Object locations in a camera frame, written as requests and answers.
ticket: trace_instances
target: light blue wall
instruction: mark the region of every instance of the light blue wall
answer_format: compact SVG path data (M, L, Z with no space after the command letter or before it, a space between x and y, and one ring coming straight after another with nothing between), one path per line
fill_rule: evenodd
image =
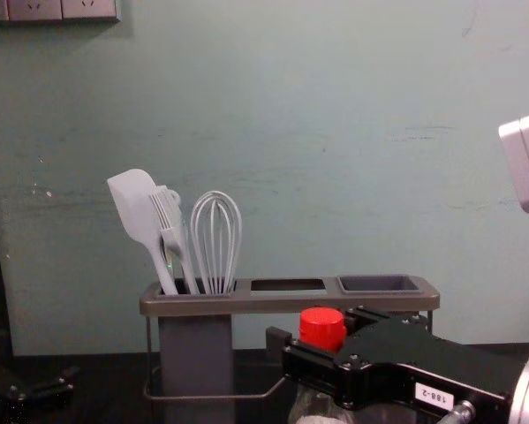
M186 209L229 192L242 276L406 272L441 291L440 335L529 341L529 216L497 137L529 114L529 0L123 6L115 26L0 29L16 353L144 349L155 272L104 183L132 167ZM237 346L270 320L294 323L241 317Z

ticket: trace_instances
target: utensil handle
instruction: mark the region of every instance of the utensil handle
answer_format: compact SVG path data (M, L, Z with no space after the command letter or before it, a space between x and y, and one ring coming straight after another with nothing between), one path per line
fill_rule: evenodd
M152 261L155 263L156 273L158 274L158 279L160 280L160 285L164 290L164 294L170 296L178 294L178 290L176 290L176 283L168 272L166 261L162 257L159 249L157 250L153 247L152 249L148 250L150 251L150 256L152 256Z
M190 288L190 292L193 288L198 289L197 283L195 281L195 275L193 273L192 267L192 258L190 257L189 252L184 252L184 258L182 259L182 271L184 272L184 280L187 286ZM200 294L199 289L190 294Z

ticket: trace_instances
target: bottle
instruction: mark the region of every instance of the bottle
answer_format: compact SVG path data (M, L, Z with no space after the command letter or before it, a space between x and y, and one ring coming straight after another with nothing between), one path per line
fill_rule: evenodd
M330 307L312 307L299 316L299 340L337 352L346 337L343 314ZM288 424L356 424L351 411L335 404L333 398L299 385Z

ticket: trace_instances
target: utensil holder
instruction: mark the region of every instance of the utensil holder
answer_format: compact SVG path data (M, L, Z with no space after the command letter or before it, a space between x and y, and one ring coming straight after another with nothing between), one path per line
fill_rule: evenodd
M140 313L147 321L145 397L167 404L166 423L233 424L235 401L264 399L283 380L266 393L234 394L231 316L297 313L317 305L397 313L427 311L431 330L440 294L425 279L407 275L241 278L234 291L221 295L166 296L158 283L151 284L140 299ZM153 393L152 318L158 319L161 396Z

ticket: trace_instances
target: table surface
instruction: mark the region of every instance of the table surface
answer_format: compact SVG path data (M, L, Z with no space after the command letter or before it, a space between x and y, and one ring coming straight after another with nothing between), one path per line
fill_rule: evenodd
M477 344L490 352L522 360L529 356L527 344ZM70 366L81 368L74 379L74 399L60 411L34 414L29 422L44 423L149 423L151 405L142 396L147 375L146 354L17 357L12 370L29 383L48 380ZM235 352L237 390L266 391L281 376L279 365L270 362L261 350ZM295 384L287 382L266 402L237 406L238 423L286 422L295 396ZM155 421L160 411L155 408Z

